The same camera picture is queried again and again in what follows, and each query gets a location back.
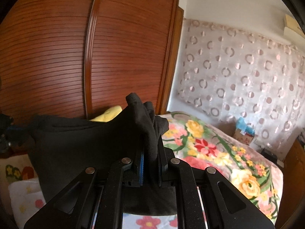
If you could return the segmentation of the white strawberry flower bed sheet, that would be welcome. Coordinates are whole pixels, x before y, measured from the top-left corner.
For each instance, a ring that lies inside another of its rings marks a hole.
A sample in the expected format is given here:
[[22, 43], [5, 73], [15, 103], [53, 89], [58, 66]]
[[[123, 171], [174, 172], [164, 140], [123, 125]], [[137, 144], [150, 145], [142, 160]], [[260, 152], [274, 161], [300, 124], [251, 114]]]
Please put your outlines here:
[[[18, 228], [45, 204], [38, 178], [16, 181], [8, 186], [10, 203]], [[123, 214], [123, 228], [178, 228], [177, 216]]]

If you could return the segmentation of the blue item on small box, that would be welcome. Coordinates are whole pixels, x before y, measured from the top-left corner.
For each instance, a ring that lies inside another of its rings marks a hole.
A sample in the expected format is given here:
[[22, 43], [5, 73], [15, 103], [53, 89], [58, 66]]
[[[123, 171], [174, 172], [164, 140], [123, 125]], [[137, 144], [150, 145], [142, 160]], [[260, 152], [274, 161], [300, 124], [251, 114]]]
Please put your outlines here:
[[255, 137], [255, 131], [245, 123], [243, 117], [238, 118], [233, 138], [242, 144], [250, 145]]

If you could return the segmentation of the pink floral blanket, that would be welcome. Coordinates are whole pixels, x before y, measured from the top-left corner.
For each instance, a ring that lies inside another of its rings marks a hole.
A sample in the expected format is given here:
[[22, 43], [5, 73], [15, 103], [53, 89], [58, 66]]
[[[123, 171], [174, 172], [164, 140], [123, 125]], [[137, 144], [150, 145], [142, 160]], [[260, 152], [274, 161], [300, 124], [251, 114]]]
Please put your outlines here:
[[178, 159], [204, 170], [216, 168], [272, 222], [278, 218], [283, 193], [283, 173], [248, 145], [195, 116], [183, 112], [164, 114], [169, 130], [163, 145]]

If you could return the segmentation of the yellow pillow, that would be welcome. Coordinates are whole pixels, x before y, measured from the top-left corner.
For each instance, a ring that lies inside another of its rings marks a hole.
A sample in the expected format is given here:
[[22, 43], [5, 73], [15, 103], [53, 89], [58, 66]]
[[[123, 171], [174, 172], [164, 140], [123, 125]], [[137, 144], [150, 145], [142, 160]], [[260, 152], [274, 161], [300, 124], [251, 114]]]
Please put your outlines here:
[[91, 119], [92, 122], [109, 122], [115, 118], [121, 111], [121, 106], [113, 106], [107, 109], [103, 114]]

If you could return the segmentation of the long wooden cabinet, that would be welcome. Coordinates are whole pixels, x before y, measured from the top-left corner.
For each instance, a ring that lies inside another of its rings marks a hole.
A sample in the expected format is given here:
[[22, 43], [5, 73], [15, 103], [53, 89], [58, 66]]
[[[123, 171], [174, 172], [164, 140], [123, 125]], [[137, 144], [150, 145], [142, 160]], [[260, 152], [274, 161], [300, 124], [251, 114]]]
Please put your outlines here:
[[304, 228], [304, 147], [296, 139], [284, 159], [283, 195], [276, 228]]

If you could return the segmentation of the brown wooden louvered wardrobe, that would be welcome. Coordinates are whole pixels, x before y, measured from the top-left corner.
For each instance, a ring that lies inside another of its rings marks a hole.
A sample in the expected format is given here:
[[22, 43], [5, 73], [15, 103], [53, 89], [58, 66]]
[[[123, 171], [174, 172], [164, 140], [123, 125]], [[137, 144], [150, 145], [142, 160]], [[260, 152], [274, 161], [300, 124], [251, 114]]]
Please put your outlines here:
[[1, 22], [1, 112], [93, 118], [136, 92], [166, 112], [179, 0], [17, 0]]

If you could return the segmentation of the black pants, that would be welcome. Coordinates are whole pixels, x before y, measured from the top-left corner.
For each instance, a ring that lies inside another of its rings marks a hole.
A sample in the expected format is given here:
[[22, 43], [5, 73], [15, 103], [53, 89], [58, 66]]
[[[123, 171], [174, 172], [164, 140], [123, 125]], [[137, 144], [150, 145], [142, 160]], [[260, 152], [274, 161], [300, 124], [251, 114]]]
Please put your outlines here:
[[46, 201], [50, 201], [87, 167], [106, 171], [115, 160], [144, 154], [144, 187], [128, 188], [125, 212], [170, 216], [176, 213], [175, 190], [157, 187], [152, 162], [157, 143], [169, 129], [166, 118], [137, 94], [126, 97], [127, 107], [109, 122], [40, 115], [30, 125], [34, 146], [29, 158]]

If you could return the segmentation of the sheer circle pattern curtain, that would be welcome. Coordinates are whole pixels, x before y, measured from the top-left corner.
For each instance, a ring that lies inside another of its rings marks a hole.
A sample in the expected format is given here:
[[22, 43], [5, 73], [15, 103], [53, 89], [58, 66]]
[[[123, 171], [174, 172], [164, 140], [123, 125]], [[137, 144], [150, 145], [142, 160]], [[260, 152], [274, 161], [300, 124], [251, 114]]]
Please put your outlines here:
[[186, 19], [176, 91], [213, 123], [243, 118], [282, 151], [304, 113], [304, 55], [294, 46], [221, 24]]

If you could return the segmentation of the wall air conditioner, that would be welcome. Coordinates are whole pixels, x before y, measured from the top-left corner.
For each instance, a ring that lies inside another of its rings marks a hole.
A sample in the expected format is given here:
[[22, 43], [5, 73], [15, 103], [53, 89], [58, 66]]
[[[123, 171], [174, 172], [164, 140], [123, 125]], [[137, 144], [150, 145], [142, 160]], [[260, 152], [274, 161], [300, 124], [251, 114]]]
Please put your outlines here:
[[284, 37], [299, 47], [304, 47], [304, 32], [290, 15], [284, 17]]

